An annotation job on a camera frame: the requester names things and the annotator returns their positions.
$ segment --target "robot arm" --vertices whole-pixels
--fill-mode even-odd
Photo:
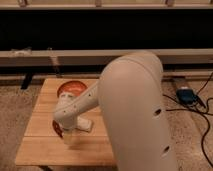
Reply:
[[[54,119],[73,129],[79,114],[99,104],[120,171],[177,171],[164,114],[162,73],[160,60],[150,52],[120,57],[82,95],[66,105],[59,102]]]

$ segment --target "wire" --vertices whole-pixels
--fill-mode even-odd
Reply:
[[[177,111],[177,110],[186,110],[186,111],[188,111],[188,109],[167,109],[166,111]],[[207,128],[206,128],[206,130],[205,130],[205,132],[204,132],[204,134],[202,135],[202,138],[201,138],[201,150],[202,150],[202,153],[203,153],[204,157],[208,161],[209,165],[213,168],[213,163],[209,159],[209,157],[208,157],[208,155],[207,155],[207,153],[205,151],[205,147],[204,147],[205,138],[206,138],[207,134],[209,133],[209,131],[211,129],[211,124],[210,124],[208,118],[204,114],[199,113],[199,112],[194,111],[194,110],[190,110],[190,111],[202,116],[205,119],[206,123],[207,123]]]
[[[206,112],[202,112],[202,111],[200,111],[200,110],[198,110],[197,109],[197,104],[198,103],[196,103],[195,105],[193,105],[193,106],[186,106],[186,105],[184,105],[184,104],[181,104],[180,102],[178,102],[176,99],[174,99],[174,98],[172,98],[172,97],[170,97],[170,96],[168,96],[168,95],[166,95],[166,94],[163,94],[163,96],[164,97],[167,97],[168,99],[170,99],[170,100],[172,100],[172,101],[174,101],[175,103],[177,103],[177,104],[179,104],[179,105],[181,105],[182,107],[184,107],[184,109],[166,109],[166,111],[177,111],[177,110],[185,110],[185,111],[191,111],[191,112],[199,112],[199,113],[202,113],[202,114],[204,114],[204,115],[210,115],[210,116],[213,116],[213,114],[212,113],[209,113],[209,101],[210,100],[213,100],[213,98],[209,98],[208,100],[207,100],[207,102],[206,102],[206,106],[207,106],[207,110],[206,110]]]
[[[211,73],[211,75],[209,76],[208,80],[206,81],[206,83],[200,88],[200,90],[197,91],[196,95],[198,96],[200,94],[200,92],[206,87],[206,85],[209,83],[209,81],[211,80],[213,76],[213,72]]]
[[[201,93],[201,91],[207,86],[207,84],[209,83],[209,81],[211,80],[213,76],[213,72],[211,73],[211,75],[209,76],[208,80],[206,81],[206,83],[197,91],[196,93],[196,96],[198,97],[198,95]],[[205,147],[204,147],[204,142],[205,142],[205,138],[206,136],[208,135],[210,129],[211,129],[211,124],[208,120],[208,118],[206,117],[206,115],[210,115],[210,116],[213,116],[213,114],[209,113],[209,110],[210,110],[210,107],[209,107],[209,102],[211,100],[213,100],[213,97],[210,97],[206,100],[206,110],[203,112],[201,111],[200,109],[198,109],[197,105],[198,105],[198,102],[196,102],[194,105],[184,105],[184,104],[181,104],[179,101],[177,101],[176,99],[166,95],[166,94],[163,94],[164,97],[167,97],[169,98],[170,100],[174,101],[175,103],[181,105],[182,107],[184,107],[183,109],[182,108],[179,108],[179,109],[166,109],[166,111],[190,111],[190,112],[193,112],[193,113],[196,113],[196,114],[199,114],[201,117],[203,117],[207,123],[207,128],[205,130],[205,132],[203,133],[202,135],[202,138],[201,138],[201,149],[202,149],[202,153],[204,155],[204,157],[206,158],[207,162],[209,163],[209,165],[213,168],[213,162],[209,159],[206,151],[205,151]]]

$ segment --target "orange bowl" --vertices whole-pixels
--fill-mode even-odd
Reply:
[[[69,92],[75,96],[79,96],[86,89],[87,86],[81,81],[68,81],[59,87],[57,96],[59,97],[62,92]]]

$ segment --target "speckled floor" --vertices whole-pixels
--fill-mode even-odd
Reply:
[[[42,81],[31,84],[27,90],[21,90],[20,83],[16,81],[0,80],[0,170],[1,171],[39,171],[38,167],[15,166],[14,159],[21,143],[22,136],[27,126],[31,111],[36,102]],[[191,87],[198,90],[203,81],[189,82]],[[170,82],[163,82],[163,91],[170,96],[174,95],[174,89]],[[213,96],[213,82],[201,93],[203,99]],[[178,106],[165,98],[166,108],[178,108]],[[206,162],[200,147],[201,134],[206,128],[205,121],[196,114],[189,112],[167,112],[171,128],[172,140],[178,159],[180,170],[183,171],[211,171],[212,168]],[[213,160],[213,131],[209,133],[205,148]],[[116,168],[105,167],[52,167],[56,171],[115,171]]]

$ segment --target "wooden tabletop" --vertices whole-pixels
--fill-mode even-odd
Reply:
[[[71,79],[46,79],[18,150],[16,165],[115,165],[111,145],[99,108],[83,114],[92,119],[91,133],[75,130],[70,146],[52,128],[53,110],[57,103],[57,89]],[[95,79],[78,79],[87,86]]]

